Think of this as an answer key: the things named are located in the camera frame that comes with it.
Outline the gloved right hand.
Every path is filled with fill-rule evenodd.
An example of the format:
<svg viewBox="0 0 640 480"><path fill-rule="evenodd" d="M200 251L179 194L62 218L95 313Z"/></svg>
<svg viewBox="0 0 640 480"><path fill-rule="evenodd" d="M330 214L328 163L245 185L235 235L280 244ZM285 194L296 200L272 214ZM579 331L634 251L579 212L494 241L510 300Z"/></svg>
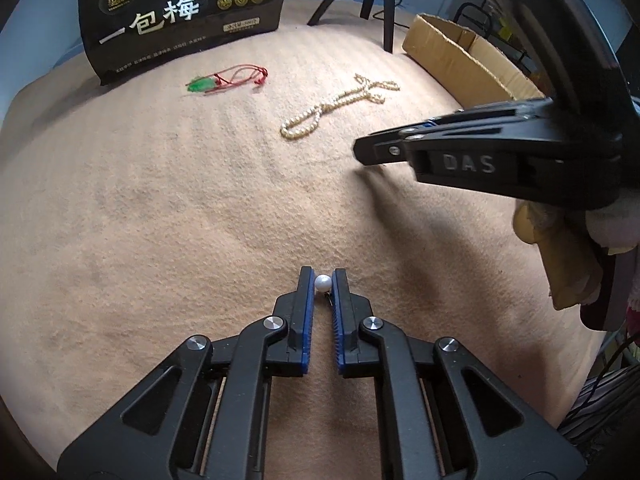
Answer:
<svg viewBox="0 0 640 480"><path fill-rule="evenodd" d="M639 247L639 192L625 190L594 211L517 200L512 226L522 242L538 247L556 310L593 304L604 285L597 251L626 256Z"/></svg>

